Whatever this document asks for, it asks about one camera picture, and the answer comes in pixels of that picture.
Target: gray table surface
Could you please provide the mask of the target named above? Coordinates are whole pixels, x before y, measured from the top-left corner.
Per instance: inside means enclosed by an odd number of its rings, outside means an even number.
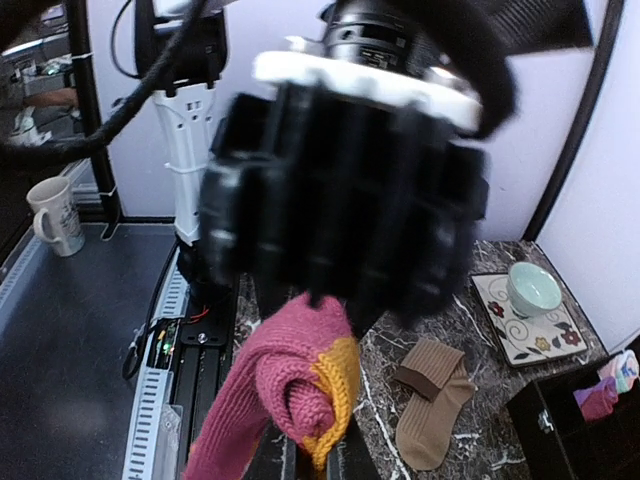
[[[121,378],[171,226],[85,225],[73,257],[36,246],[0,308],[0,479],[120,480],[135,383]]]

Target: person's hand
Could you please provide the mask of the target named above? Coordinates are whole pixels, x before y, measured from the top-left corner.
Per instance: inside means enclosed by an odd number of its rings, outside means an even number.
[[[38,93],[24,99],[27,107],[73,107],[78,108],[75,88],[61,88],[51,92]]]

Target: white wall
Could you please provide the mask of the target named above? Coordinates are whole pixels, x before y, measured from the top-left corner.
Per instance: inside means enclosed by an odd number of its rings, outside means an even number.
[[[640,334],[640,2],[539,244],[610,351]]]
[[[218,116],[234,93],[261,93],[251,80],[257,53],[278,48],[285,35],[318,38],[316,13],[328,0],[241,0],[228,7],[229,62],[218,83]],[[587,0],[594,30],[599,31],[604,0]],[[104,114],[135,82],[119,75],[109,60],[108,34],[120,2],[90,2],[98,92]],[[127,14],[118,51],[132,65],[131,23]],[[492,157],[491,196],[483,236],[515,240],[524,232],[544,191],[577,109],[589,72],[591,49],[527,55],[513,59],[520,85],[517,118],[487,145]],[[110,147],[125,212],[133,216],[171,215],[171,179],[164,138],[148,105]]]

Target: marble countertop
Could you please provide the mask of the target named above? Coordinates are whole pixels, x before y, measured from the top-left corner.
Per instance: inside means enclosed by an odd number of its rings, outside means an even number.
[[[472,274],[506,272],[517,261],[530,261],[554,272],[549,260],[532,243],[479,242]],[[362,388],[355,416],[383,480],[530,478],[506,403],[535,378],[543,378],[596,361],[606,355],[579,305],[562,284],[565,306],[585,342],[586,352],[542,365],[514,369],[503,358],[482,306],[468,282],[465,291],[443,313],[424,318],[413,330],[400,329],[384,315],[360,342]],[[250,282],[241,289],[236,347],[260,324]],[[437,340],[465,352],[467,371],[478,387],[454,426],[443,465],[432,472],[415,472],[395,447],[395,428],[411,393],[391,380],[402,359],[421,338]]]

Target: black storage box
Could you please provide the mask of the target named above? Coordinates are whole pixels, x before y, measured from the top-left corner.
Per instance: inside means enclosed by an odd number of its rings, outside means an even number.
[[[630,348],[640,358],[640,341]],[[534,380],[508,403],[534,480],[640,480],[639,382],[597,422],[584,421],[573,397],[609,360]]]

